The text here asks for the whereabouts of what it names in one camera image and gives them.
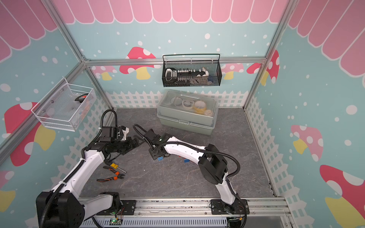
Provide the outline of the red black tape measure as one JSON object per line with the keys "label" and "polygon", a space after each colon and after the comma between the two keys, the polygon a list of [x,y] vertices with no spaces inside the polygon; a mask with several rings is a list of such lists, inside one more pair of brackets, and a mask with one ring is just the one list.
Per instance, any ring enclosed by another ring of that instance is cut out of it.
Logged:
{"label": "red black tape measure", "polygon": [[82,94],[80,96],[78,96],[76,99],[75,99],[75,102],[79,102],[79,103],[83,103],[84,100],[87,98],[87,96],[89,95],[89,93],[86,93],[86,94]]}

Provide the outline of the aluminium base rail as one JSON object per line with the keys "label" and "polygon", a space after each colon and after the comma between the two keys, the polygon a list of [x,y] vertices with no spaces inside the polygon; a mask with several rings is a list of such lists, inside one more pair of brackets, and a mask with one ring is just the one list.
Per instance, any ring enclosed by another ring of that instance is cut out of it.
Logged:
{"label": "aluminium base rail", "polygon": [[[135,204],[128,203],[129,198],[121,199],[128,214],[124,218],[149,217],[210,217],[212,216],[212,198],[134,198]],[[288,217],[291,215],[283,197],[246,198],[249,216]]]}

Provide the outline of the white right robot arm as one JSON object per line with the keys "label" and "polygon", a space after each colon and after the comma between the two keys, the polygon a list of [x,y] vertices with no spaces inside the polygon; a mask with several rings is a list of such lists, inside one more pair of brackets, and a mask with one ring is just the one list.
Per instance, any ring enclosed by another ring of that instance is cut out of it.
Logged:
{"label": "white right robot arm", "polygon": [[212,144],[197,146],[170,134],[160,136],[152,129],[146,131],[142,139],[149,145],[153,159],[177,155],[197,164],[205,180],[213,184],[220,194],[221,205],[216,208],[227,214],[237,212],[240,197],[230,183],[230,178],[240,171],[240,163],[236,158],[219,152]]}

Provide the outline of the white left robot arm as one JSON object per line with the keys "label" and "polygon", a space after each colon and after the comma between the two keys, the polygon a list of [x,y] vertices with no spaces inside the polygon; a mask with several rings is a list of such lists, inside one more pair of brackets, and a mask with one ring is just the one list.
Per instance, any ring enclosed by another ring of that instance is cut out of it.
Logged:
{"label": "white left robot arm", "polygon": [[123,205],[116,192],[102,192],[87,201],[80,194],[97,167],[111,153],[125,155],[141,145],[139,137],[122,141],[92,142],[81,151],[81,159],[70,173],[52,190],[36,198],[37,216],[41,228],[78,228],[83,221],[106,211],[119,214]]}

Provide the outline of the blue red lego assembly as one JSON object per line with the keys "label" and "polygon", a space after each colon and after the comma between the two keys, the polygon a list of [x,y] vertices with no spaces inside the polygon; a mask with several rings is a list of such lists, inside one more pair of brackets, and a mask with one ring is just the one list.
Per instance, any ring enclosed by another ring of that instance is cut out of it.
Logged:
{"label": "blue red lego assembly", "polygon": [[187,162],[189,162],[190,160],[189,160],[189,159],[186,159],[186,158],[183,158],[183,161],[184,161],[184,163],[187,163]]}

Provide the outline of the yellow handled screwdriver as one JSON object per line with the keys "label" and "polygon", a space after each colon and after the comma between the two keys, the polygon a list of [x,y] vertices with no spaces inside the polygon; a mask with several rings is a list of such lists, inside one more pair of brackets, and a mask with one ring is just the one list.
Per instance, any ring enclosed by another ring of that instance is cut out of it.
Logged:
{"label": "yellow handled screwdriver", "polygon": [[117,169],[123,173],[127,173],[127,171],[123,170],[122,168],[120,168],[117,164],[113,163],[112,161],[108,161],[107,164],[111,167],[113,167],[114,169]]}

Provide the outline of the green plastic storage box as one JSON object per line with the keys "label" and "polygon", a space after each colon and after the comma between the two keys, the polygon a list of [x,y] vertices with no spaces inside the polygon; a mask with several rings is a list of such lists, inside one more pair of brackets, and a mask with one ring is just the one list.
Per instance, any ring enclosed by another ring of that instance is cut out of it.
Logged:
{"label": "green plastic storage box", "polygon": [[167,90],[157,106],[161,124],[211,135],[218,115],[218,101],[212,97]]}

